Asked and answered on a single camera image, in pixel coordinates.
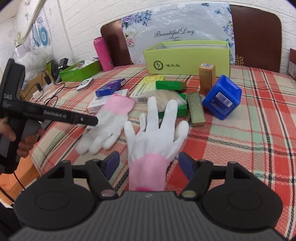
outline black circular disc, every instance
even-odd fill
[[[43,183],[28,188],[15,201],[14,210],[26,226],[59,230],[84,221],[95,207],[93,195],[75,184]]]
[[[218,225],[239,232],[274,227],[282,212],[279,196],[263,183],[236,183],[217,186],[204,195],[206,214]]]

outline orange fabric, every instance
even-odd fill
[[[20,159],[20,163],[15,171],[15,174],[25,187],[39,176],[30,155],[27,158]],[[13,199],[16,199],[23,190],[22,186],[18,183],[13,174],[1,174],[0,186]],[[0,199],[8,205],[12,204],[12,202],[1,191]]]

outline white brick wall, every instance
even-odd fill
[[[11,18],[0,24],[0,82],[5,70],[7,61],[12,57],[15,47],[14,39],[18,32],[16,18]]]
[[[62,17],[59,15],[57,1],[60,4]],[[150,7],[185,1],[188,0],[47,0],[44,9],[52,33],[54,58],[71,56],[73,53],[73,61],[79,61],[96,56],[92,41],[101,35],[100,29],[104,24]],[[296,49],[296,9],[286,0],[226,1],[230,4],[272,12],[281,19],[283,36],[281,72],[286,73],[289,49]]]

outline pink glove cuff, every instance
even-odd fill
[[[103,110],[111,111],[117,115],[127,115],[135,105],[135,101],[124,96],[113,94],[106,104],[102,107]]]
[[[129,167],[129,190],[164,191],[170,161],[161,154],[147,154]]]

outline floral plastic cover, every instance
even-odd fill
[[[160,42],[223,40],[235,63],[233,23],[227,3],[173,4],[138,12],[121,19],[123,34],[134,64],[145,64],[143,50]]]

